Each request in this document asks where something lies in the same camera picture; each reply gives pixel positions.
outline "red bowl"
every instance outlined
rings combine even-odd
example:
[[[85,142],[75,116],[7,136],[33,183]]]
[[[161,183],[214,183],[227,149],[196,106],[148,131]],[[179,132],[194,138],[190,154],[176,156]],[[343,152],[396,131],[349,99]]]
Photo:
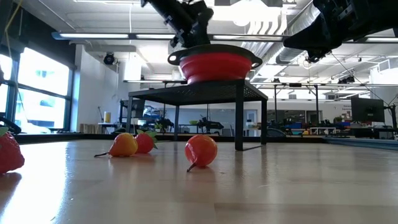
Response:
[[[192,84],[245,79],[262,60],[241,47],[210,44],[174,52],[169,55],[169,63],[181,66],[188,84]]]

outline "red strawberry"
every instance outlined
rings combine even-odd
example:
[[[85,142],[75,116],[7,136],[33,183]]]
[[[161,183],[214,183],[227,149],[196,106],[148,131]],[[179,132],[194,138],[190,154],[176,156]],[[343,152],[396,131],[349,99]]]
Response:
[[[21,168],[25,164],[18,142],[8,128],[0,128],[0,174]]]
[[[141,130],[137,130],[138,135],[136,136],[138,143],[138,150],[136,153],[148,153],[153,148],[156,148],[155,143],[157,142],[155,131],[147,131],[144,133]]]

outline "desk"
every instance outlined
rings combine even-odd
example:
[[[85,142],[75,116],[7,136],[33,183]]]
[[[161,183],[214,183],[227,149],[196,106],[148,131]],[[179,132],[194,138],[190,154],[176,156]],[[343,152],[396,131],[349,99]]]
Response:
[[[334,127],[316,127],[316,128],[310,128],[310,134],[316,134],[316,135],[336,134],[336,128],[334,128]]]
[[[118,128],[117,124],[112,123],[98,123],[98,129],[101,130],[101,134],[106,134],[108,130],[106,128]]]
[[[393,128],[351,128],[351,134],[356,138],[393,139],[397,131]]]
[[[178,133],[181,133],[181,127],[184,127],[184,126],[195,126],[195,127],[197,127],[196,134],[199,134],[199,127],[196,124],[179,124],[178,125]]]
[[[174,141],[178,141],[178,116],[180,106],[212,103],[236,103],[235,150],[243,151],[243,103],[261,101],[261,144],[267,143],[268,97],[246,80],[228,80],[194,83],[185,86],[159,88],[129,93],[127,124],[131,120],[132,99],[138,98],[175,106]]]

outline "monitor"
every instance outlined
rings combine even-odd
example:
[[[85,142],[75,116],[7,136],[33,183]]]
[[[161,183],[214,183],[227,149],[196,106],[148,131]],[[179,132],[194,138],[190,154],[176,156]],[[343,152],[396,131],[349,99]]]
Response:
[[[382,100],[351,98],[353,121],[384,122],[384,102]]]

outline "plastic tomato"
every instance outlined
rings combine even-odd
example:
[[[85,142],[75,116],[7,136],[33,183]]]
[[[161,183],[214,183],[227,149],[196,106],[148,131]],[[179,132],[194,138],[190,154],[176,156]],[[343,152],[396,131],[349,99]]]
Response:
[[[190,138],[185,145],[185,156],[192,163],[187,172],[195,166],[205,167],[217,156],[217,144],[209,136],[196,135]]]
[[[137,148],[138,144],[135,137],[129,133],[122,133],[116,136],[109,152],[95,155],[94,157],[108,154],[114,157],[129,157],[137,152]]]

